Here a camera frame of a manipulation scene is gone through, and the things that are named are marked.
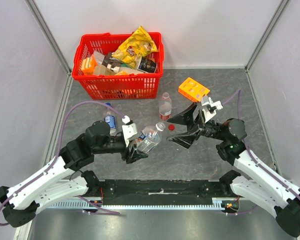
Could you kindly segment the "red bottle cap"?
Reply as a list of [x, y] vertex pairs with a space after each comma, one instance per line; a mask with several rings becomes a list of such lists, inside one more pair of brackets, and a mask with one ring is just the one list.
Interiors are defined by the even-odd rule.
[[169, 129], [170, 131], [173, 131], [173, 130], [175, 129], [175, 126], [174, 126], [173, 124], [170, 124], [170, 125], [168, 126], [168, 129]]

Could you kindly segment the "small bottle white cap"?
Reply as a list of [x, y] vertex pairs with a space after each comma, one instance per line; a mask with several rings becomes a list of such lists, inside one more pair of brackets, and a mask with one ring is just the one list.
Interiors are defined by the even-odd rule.
[[146, 126], [135, 139], [137, 149], [148, 154], [161, 142], [165, 128], [166, 126], [162, 121], [155, 125]]

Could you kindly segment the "clear bottle red label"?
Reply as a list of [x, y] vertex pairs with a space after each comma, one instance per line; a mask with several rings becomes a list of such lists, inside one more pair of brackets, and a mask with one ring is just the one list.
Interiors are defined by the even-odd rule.
[[172, 100], [168, 92], [164, 92], [159, 101], [159, 117], [161, 120], [166, 121], [172, 113]]

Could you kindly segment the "clear bottle blue label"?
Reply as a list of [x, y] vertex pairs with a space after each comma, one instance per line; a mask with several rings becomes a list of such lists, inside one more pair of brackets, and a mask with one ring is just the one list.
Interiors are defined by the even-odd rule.
[[104, 121], [110, 127], [110, 134], [115, 135], [117, 132], [116, 116], [115, 116], [115, 112], [108, 107], [105, 108]]

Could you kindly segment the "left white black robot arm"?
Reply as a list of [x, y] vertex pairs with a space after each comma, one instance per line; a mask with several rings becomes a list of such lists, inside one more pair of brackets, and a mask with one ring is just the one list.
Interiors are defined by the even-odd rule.
[[108, 123], [94, 122], [26, 180], [13, 187], [0, 187], [0, 213], [5, 219], [0, 226], [21, 227], [59, 201], [100, 194], [101, 184], [92, 170], [86, 170], [64, 184], [58, 184], [58, 181], [93, 163], [95, 155], [120, 154], [127, 164], [147, 158], [148, 154], [139, 151], [132, 140], [137, 133], [132, 121], [123, 125], [122, 131], [115, 136], [110, 134]]

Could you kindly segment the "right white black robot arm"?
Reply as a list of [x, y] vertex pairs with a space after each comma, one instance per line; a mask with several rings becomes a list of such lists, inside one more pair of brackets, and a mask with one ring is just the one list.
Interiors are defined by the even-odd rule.
[[238, 169], [222, 176], [220, 193], [225, 197], [235, 194], [248, 199], [272, 215], [288, 235], [299, 237], [300, 187], [267, 166], [247, 146], [244, 141], [247, 133], [243, 120], [230, 118], [223, 123], [212, 120], [216, 111], [222, 109], [222, 105], [213, 106], [208, 103], [194, 116], [196, 108], [197, 103], [194, 102], [186, 110], [167, 120], [187, 128], [186, 132], [171, 135], [167, 140], [186, 149], [201, 136], [220, 140], [220, 144], [216, 145], [218, 155]]

